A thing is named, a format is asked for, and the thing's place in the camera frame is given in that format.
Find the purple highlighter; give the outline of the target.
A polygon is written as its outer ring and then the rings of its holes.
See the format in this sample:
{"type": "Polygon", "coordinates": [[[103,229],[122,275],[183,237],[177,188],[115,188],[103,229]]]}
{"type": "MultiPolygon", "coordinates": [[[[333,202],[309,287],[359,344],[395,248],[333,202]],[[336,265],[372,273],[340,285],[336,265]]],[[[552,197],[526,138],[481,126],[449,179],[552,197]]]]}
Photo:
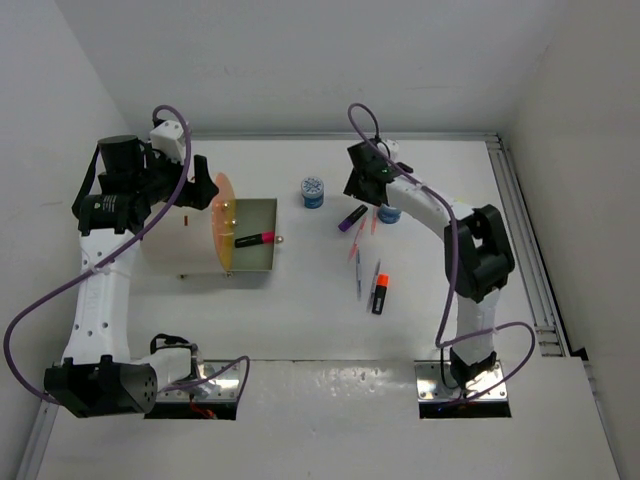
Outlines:
{"type": "Polygon", "coordinates": [[[338,229],[340,232],[347,232],[351,229],[358,220],[360,220],[369,210],[367,205],[360,205],[354,211],[352,211],[349,215],[347,215],[338,225],[338,229]]]}

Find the pink highlighter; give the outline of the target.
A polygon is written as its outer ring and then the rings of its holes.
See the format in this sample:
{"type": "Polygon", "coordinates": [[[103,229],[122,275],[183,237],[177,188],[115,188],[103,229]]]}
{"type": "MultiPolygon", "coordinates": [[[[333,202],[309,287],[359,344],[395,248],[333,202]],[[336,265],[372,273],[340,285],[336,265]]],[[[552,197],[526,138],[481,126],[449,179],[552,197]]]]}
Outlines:
{"type": "Polygon", "coordinates": [[[262,232],[258,234],[248,235],[234,240],[234,247],[236,249],[247,248],[252,246],[258,246],[263,244],[270,244],[275,241],[276,235],[273,231],[262,232]]]}

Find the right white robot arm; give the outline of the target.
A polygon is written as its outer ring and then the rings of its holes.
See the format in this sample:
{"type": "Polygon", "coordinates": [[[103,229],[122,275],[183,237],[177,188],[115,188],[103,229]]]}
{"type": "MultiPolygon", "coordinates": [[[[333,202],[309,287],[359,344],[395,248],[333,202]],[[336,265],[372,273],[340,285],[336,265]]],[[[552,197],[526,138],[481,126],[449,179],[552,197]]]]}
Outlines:
{"type": "Polygon", "coordinates": [[[500,291],[515,259],[500,210],[472,207],[422,184],[411,167],[390,164],[390,149],[362,141],[347,148],[352,171],[344,194],[380,209],[390,207],[426,226],[443,242],[445,275],[453,290],[445,309],[457,303],[456,336],[436,345],[450,350],[450,372],[458,386],[491,369],[497,358],[492,330],[500,291]]]}

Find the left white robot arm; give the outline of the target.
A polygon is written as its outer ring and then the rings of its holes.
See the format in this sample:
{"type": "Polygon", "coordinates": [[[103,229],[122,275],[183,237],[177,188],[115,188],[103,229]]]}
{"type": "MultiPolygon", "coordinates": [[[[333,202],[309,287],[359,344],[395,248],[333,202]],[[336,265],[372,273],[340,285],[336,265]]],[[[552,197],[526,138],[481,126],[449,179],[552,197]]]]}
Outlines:
{"type": "Polygon", "coordinates": [[[153,207],[202,211],[219,192],[201,155],[187,181],[190,157],[183,135],[97,143],[72,205],[83,268],[73,329],[61,362],[44,375],[46,392],[79,418],[147,414],[164,387],[195,375],[194,344],[179,338],[134,360],[127,339],[131,274],[153,207]]]}

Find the round drawer cabinet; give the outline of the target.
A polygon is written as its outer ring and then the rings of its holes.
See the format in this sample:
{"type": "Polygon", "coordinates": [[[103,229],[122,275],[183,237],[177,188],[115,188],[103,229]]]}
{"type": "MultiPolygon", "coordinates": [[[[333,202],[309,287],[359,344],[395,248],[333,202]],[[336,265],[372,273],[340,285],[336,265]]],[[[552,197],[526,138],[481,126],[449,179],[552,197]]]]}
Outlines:
{"type": "Polygon", "coordinates": [[[219,193],[203,210],[173,206],[141,241],[144,264],[163,275],[228,273],[232,267],[236,197],[218,172],[219,193]]]}

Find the beige drawer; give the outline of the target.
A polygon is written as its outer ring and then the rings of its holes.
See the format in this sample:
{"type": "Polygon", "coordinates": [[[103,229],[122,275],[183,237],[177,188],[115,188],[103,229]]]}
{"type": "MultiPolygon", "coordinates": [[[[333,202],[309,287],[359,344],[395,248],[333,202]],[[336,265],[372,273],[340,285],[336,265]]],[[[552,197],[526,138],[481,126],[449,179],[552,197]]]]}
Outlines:
{"type": "Polygon", "coordinates": [[[236,225],[231,227],[230,271],[270,272],[273,269],[276,241],[237,248],[240,238],[272,233],[278,236],[278,202],[276,198],[239,198],[235,202],[232,217],[236,225]]]}

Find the orange highlighter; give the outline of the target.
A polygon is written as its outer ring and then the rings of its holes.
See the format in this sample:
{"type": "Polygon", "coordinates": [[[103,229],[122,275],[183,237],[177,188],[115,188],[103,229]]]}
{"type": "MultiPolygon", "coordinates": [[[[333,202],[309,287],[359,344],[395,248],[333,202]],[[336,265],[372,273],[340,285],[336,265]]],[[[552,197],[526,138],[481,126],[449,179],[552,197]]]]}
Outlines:
{"type": "Polygon", "coordinates": [[[389,276],[387,274],[379,274],[374,286],[373,302],[371,313],[381,315],[384,309],[386,294],[388,290],[389,276]]]}

